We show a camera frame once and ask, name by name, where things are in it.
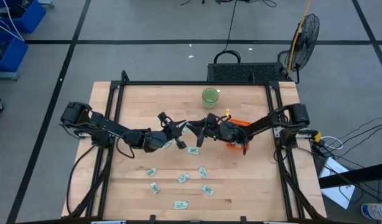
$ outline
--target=orange object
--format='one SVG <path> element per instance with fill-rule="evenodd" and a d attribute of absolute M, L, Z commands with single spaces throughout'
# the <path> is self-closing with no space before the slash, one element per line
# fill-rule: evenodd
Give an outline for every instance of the orange object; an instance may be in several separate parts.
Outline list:
<path fill-rule="evenodd" d="M 249 121 L 242 121 L 242 120 L 238 120 L 238 119 L 234 119 L 234 118 L 231 118 L 229 121 L 238 125 L 238 126 L 248 126 L 251 124 Z M 229 148 L 229 149 L 241 149 L 241 150 L 243 150 L 243 144 L 237 144 L 234 142 L 234 143 L 227 143 L 226 145 L 227 145 L 227 148 Z M 246 145 L 246 150 L 249 150 L 249 143 L 247 143 L 247 145 Z"/>

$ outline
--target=wooden tabletop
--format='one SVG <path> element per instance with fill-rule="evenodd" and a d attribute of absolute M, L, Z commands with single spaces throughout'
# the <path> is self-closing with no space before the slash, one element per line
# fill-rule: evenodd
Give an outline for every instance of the wooden tabletop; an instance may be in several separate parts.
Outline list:
<path fill-rule="evenodd" d="M 212 86 L 221 90 L 216 107 L 202 107 L 201 93 L 209 86 L 125 86 L 119 124 L 131 129 L 162 129 L 157 115 L 165 111 L 174 121 L 200 120 L 208 113 L 218 116 L 230 109 L 233 118 L 256 121 L 269 112 L 263 86 Z M 280 83 L 284 105 L 298 103 L 294 83 Z M 93 110 L 105 112 L 109 82 L 96 82 L 90 98 Z M 113 119 L 114 106 L 111 112 Z M 197 138 L 192 133 L 181 137 L 187 146 L 195 146 Z M 309 149 L 307 140 L 298 140 L 299 147 Z M 267 130 L 253 138 L 246 155 L 236 149 L 228 149 L 223 142 L 206 139 L 199 155 L 191 155 L 186 149 L 172 144 L 167 149 L 153 153 L 135 150 L 135 159 L 128 159 L 114 152 L 104 219 L 148 220 L 206 220 L 235 221 L 246 216 L 248 221 L 286 221 L 283 194 L 277 162 L 273 159 L 273 132 Z M 77 158 L 90 148 L 90 140 L 80 141 Z M 119 144 L 124 152 L 128 146 Z M 97 150 L 87 155 L 78 165 L 72 179 L 70 205 L 72 209 L 82 200 L 90 188 Z M 317 211 L 326 216 L 322 195 L 312 156 L 294 150 L 294 160 L 301 191 Z M 198 168 L 205 166 L 207 179 L 201 179 Z M 157 168 L 153 177 L 148 169 Z M 188 172 L 190 179 L 180 184 L 179 175 Z M 151 183 L 156 182 L 161 191 L 154 195 Z M 207 184 L 214 191 L 209 197 L 201 191 Z M 174 210 L 175 200 L 187 201 L 186 210 Z"/>

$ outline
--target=floor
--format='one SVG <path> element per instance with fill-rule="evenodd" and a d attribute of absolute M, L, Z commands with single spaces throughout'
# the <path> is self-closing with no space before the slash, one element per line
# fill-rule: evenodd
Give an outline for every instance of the floor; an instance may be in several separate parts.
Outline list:
<path fill-rule="evenodd" d="M 54 0 L 37 30 L 24 35 L 29 49 L 20 79 L 0 80 L 6 106 L 0 114 L 0 223 L 7 221 L 29 158 L 39 150 L 14 220 L 60 217 L 78 143 L 58 121 L 69 101 L 88 102 L 93 82 L 117 80 L 124 69 L 131 80 L 206 80 L 207 64 L 224 48 L 233 3 L 192 0 L 181 6 L 184 1 Z M 261 1 L 237 4 L 231 31 L 237 44 L 228 48 L 242 62 L 273 62 L 289 48 L 307 0 L 275 1 L 275 8 Z M 309 12 L 320 19 L 320 41 L 301 71 L 300 100 L 312 129 L 343 136 L 382 116 L 382 0 L 315 0 Z M 234 59 L 222 56 L 220 62 Z M 345 158 L 362 166 L 382 163 L 382 131 Z M 359 196 L 356 191 L 353 199 Z M 348 210 L 324 200 L 334 220 L 374 223 L 360 212 L 362 203 L 376 202 L 369 196 Z"/>

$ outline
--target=concrete floor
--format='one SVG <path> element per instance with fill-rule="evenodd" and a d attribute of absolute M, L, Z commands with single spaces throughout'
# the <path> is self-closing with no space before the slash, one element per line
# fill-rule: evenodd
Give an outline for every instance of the concrete floor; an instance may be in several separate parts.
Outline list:
<path fill-rule="evenodd" d="M 263 2 L 239 2 L 231 39 L 291 40 L 307 0 L 275 1 L 276 8 Z M 224 45 L 189 46 L 186 40 L 226 39 L 233 3 L 218 5 L 206 0 L 202 5 L 193 0 L 180 6 L 182 2 L 55 0 L 55 8 L 48 9 L 37 30 L 24 36 L 35 41 L 29 42 L 33 44 L 20 66 L 20 79 L 0 80 L 0 97 L 6 105 L 0 114 L 0 223 L 7 220 L 70 49 L 70 41 L 37 40 L 71 40 L 85 3 L 90 3 L 79 40 L 179 39 L 183 44 L 95 42 L 75 46 L 17 222 L 60 217 L 78 142 L 65 134 L 58 121 L 69 101 L 88 102 L 93 82 L 117 80 L 123 69 L 131 80 L 206 80 L 207 64 Z M 358 2 L 376 40 L 382 40 L 382 0 Z M 318 45 L 301 72 L 299 94 L 309 110 L 310 127 L 324 135 L 342 136 L 382 115 L 382 65 L 352 1 L 315 0 L 309 12 L 320 18 L 319 40 L 366 40 L 353 45 L 356 42 Z M 289 45 L 230 44 L 228 48 L 238 51 L 242 62 L 273 62 Z M 233 58 L 223 56 L 220 62 L 233 62 Z M 336 153 L 362 139 L 350 141 Z M 363 166 L 382 163 L 382 131 L 345 157 Z M 370 185 L 378 187 L 377 182 Z M 334 220 L 374 223 L 360 212 L 362 203 L 376 202 L 373 198 L 363 197 L 348 210 L 324 200 L 328 216 Z"/>

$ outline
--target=electric fan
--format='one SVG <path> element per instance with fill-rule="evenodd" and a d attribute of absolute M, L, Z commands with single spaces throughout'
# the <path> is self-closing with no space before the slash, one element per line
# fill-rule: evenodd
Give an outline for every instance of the electric fan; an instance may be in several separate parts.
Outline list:
<path fill-rule="evenodd" d="M 291 54 L 292 46 L 289 50 L 282 51 L 278 54 L 278 62 L 280 62 L 281 55 L 286 54 L 284 63 L 287 65 L 287 68 L 282 68 L 282 72 L 287 78 L 289 77 L 289 72 L 291 70 L 296 72 L 297 82 L 295 83 L 299 83 L 299 70 L 304 68 L 314 50 L 319 29 L 320 20 L 316 15 L 309 14 L 305 16 L 300 32 L 296 30 L 292 40 L 292 44 L 295 42 L 293 55 Z"/>

